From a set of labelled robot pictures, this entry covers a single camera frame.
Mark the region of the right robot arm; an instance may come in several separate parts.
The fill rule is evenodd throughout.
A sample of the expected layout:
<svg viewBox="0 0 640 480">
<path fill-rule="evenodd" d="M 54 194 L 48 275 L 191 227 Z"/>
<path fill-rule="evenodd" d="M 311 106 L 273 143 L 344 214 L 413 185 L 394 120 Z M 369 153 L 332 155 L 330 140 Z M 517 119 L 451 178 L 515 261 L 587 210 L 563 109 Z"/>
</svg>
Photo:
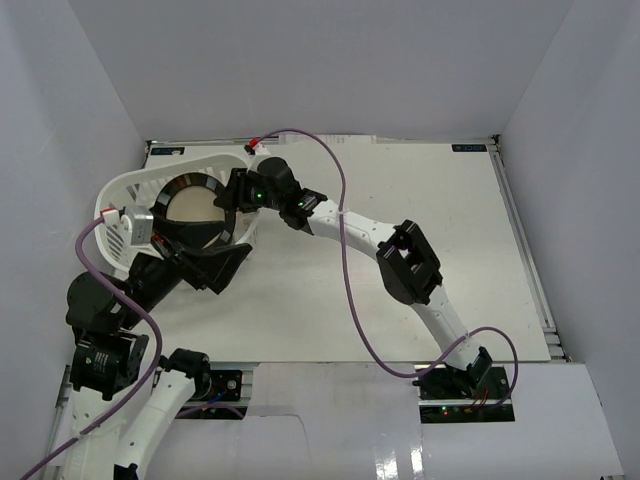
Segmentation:
<svg viewBox="0 0 640 480">
<path fill-rule="evenodd" d="M 415 222 L 393 225 L 344 212 L 326 195 L 302 187 L 280 157 L 233 169 L 214 204 L 242 213 L 274 210 L 290 228 L 335 240 L 342 250 L 351 247 L 374 260 L 386 292 L 418 315 L 445 355 L 453 390 L 472 399 L 486 389 L 492 358 L 454 309 L 440 260 Z"/>
</svg>

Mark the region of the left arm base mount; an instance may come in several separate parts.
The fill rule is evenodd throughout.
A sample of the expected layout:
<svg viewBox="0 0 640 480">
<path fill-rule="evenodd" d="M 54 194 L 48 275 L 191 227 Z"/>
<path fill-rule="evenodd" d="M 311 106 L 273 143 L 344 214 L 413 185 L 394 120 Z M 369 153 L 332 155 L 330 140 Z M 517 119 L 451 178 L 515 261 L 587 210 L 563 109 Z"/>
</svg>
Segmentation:
<svg viewBox="0 0 640 480">
<path fill-rule="evenodd" d="M 177 414 L 178 419 L 242 420 L 252 395 L 250 370 L 214 369 L 209 374 L 209 389 L 198 390 Z"/>
</svg>

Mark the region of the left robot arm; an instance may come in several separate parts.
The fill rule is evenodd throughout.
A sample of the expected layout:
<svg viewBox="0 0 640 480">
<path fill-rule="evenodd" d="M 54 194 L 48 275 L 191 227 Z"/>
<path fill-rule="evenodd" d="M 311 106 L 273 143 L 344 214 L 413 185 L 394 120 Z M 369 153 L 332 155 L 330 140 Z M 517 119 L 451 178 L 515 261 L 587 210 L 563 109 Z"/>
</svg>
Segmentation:
<svg viewBox="0 0 640 480">
<path fill-rule="evenodd" d="M 126 279 L 100 272 L 84 241 L 106 225 L 125 230 L 151 254 L 135 256 Z M 75 244 L 84 273 L 67 291 L 67 323 L 75 336 L 70 377 L 71 438 L 58 448 L 64 479 L 142 479 L 173 421 L 240 397 L 242 374 L 214 370 L 205 353 L 184 348 L 164 356 L 151 311 L 179 283 L 222 292 L 251 252 L 231 245 L 218 221 L 188 223 L 154 217 L 137 226 L 109 209 Z"/>
</svg>

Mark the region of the white plastic dish bin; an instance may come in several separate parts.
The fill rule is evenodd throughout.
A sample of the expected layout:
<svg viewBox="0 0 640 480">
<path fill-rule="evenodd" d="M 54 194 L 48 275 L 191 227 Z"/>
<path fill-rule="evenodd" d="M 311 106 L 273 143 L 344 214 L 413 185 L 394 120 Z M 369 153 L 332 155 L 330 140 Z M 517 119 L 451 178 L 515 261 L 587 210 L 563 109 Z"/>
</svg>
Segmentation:
<svg viewBox="0 0 640 480">
<path fill-rule="evenodd" d="M 208 175 L 225 185 L 234 168 L 251 164 L 249 155 L 240 148 L 227 151 L 220 147 L 161 147 L 159 155 L 151 154 L 146 167 L 115 177 L 100 191 L 95 212 L 107 208 L 122 210 L 128 206 L 151 208 L 162 188 L 183 174 Z M 130 247 L 115 227 L 100 226 L 95 230 L 99 250 L 116 270 L 127 272 L 135 256 L 151 252 L 148 246 Z"/>
</svg>

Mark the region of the round black rimmed plate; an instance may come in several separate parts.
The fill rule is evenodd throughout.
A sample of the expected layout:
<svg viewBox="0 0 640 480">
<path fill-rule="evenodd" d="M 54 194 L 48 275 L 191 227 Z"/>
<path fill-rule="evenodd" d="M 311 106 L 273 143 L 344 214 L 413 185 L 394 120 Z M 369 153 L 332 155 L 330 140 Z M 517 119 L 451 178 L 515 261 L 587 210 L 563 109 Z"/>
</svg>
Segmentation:
<svg viewBox="0 0 640 480">
<path fill-rule="evenodd" d="M 236 217 L 214 205 L 223 185 L 213 176 L 190 172 L 171 179 L 151 208 L 153 229 L 171 241 L 212 250 L 232 243 Z"/>
</svg>

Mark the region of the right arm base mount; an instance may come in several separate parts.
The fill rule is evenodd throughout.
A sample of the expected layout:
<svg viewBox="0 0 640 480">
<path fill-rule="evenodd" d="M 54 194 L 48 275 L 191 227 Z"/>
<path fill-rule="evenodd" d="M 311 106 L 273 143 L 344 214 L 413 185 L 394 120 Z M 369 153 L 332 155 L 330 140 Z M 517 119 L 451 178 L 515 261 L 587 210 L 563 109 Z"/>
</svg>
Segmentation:
<svg viewBox="0 0 640 480">
<path fill-rule="evenodd" d="M 496 406 L 511 384 L 504 367 L 492 367 L 473 393 L 455 386 L 443 367 L 415 379 L 422 424 L 510 423 L 515 413 L 510 399 Z"/>
</svg>

